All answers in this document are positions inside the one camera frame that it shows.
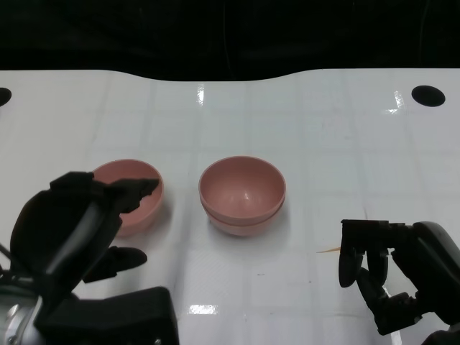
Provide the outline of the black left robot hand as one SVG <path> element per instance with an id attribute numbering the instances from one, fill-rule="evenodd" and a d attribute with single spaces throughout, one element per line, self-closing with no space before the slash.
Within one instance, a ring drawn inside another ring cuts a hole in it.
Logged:
<path id="1" fill-rule="evenodd" d="M 160 184 L 152 178 L 103 183 L 69 172 L 23 207 L 10 241 L 11 282 L 42 298 L 69 295 L 79 282 L 116 277 L 147 261 L 135 248 L 112 245 L 121 215 L 139 208 Z"/>

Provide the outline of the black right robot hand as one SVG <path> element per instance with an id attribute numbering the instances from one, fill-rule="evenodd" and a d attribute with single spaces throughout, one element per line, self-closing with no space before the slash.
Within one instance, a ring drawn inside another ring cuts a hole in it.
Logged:
<path id="1" fill-rule="evenodd" d="M 459 327 L 459 248 L 437 223 L 412 225 L 344 219 L 339 284 L 357 284 L 381 335 L 435 313 L 450 330 Z M 383 288 L 392 260 L 416 288 L 415 296 L 388 296 Z"/>

